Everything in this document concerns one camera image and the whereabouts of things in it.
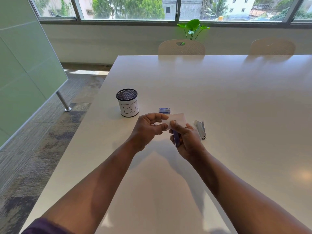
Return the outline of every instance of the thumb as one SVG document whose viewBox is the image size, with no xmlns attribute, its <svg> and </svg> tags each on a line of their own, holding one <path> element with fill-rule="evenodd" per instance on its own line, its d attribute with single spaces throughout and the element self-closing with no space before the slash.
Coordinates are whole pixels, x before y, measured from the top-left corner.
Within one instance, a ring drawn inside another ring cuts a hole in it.
<svg viewBox="0 0 312 234">
<path fill-rule="evenodd" d="M 187 128 L 181 126 L 180 124 L 178 124 L 177 122 L 175 122 L 173 120 L 170 121 L 170 125 L 171 125 L 172 129 L 174 129 L 175 131 L 177 131 L 180 134 L 185 134 L 188 132 Z"/>
<path fill-rule="evenodd" d="M 154 131 L 156 135 L 162 134 L 163 131 L 167 130 L 168 125 L 166 123 L 154 126 Z"/>
</svg>

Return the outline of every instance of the hand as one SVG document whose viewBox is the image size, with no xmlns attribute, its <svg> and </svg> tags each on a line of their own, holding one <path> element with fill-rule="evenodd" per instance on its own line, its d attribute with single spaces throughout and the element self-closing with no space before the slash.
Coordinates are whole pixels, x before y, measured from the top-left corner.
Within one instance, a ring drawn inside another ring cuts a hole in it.
<svg viewBox="0 0 312 234">
<path fill-rule="evenodd" d="M 162 119 L 167 120 L 168 118 L 167 115 L 162 113 L 149 113 L 139 116 L 128 141 L 133 143 L 138 151 L 142 151 L 155 135 L 162 134 L 168 128 L 168 125 L 165 123 L 160 125 L 154 125 L 154 123 L 161 122 Z"/>
<path fill-rule="evenodd" d="M 175 121 L 170 121 L 170 125 L 172 129 L 181 134 L 180 146 L 177 148 L 177 150 L 179 154 L 181 154 L 182 157 L 187 161 L 190 161 L 193 156 L 204 153 L 206 151 L 205 147 L 201 143 L 201 138 L 198 134 L 198 131 L 189 123 L 186 123 L 186 127 L 183 127 Z M 170 136 L 170 140 L 174 143 L 173 135 Z"/>
</svg>

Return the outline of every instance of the chair backrest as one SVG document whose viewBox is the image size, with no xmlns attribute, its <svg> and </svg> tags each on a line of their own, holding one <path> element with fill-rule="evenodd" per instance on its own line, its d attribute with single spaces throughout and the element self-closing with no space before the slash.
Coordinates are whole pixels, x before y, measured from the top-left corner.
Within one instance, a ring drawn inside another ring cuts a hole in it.
<svg viewBox="0 0 312 234">
<path fill-rule="evenodd" d="M 264 38 L 254 41 L 249 55 L 294 55 L 293 42 L 279 38 Z"/>
<path fill-rule="evenodd" d="M 189 39 L 173 39 L 161 43 L 158 55 L 205 55 L 204 44 Z"/>
</svg>

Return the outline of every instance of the white paper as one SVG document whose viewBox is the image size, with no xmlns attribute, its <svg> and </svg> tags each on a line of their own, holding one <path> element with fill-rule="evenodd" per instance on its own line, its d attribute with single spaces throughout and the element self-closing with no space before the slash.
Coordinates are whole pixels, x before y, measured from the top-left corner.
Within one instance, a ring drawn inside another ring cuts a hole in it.
<svg viewBox="0 0 312 234">
<path fill-rule="evenodd" d="M 168 114 L 168 119 L 167 120 L 161 120 L 162 123 L 166 123 L 168 125 L 168 129 L 170 130 L 172 129 L 170 126 L 170 121 L 174 120 L 176 121 L 178 124 L 180 124 L 181 126 L 186 126 L 186 119 L 184 116 L 184 113 L 179 113 L 179 114 Z"/>
</svg>

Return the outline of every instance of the pen holder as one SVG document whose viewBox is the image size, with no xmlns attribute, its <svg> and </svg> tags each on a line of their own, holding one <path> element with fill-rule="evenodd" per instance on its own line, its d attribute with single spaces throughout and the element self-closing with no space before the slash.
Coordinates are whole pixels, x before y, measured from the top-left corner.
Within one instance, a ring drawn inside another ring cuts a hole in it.
<svg viewBox="0 0 312 234">
<path fill-rule="evenodd" d="M 120 90 L 116 94 L 120 112 L 124 117 L 134 117 L 138 114 L 138 92 L 133 89 Z"/>
</svg>

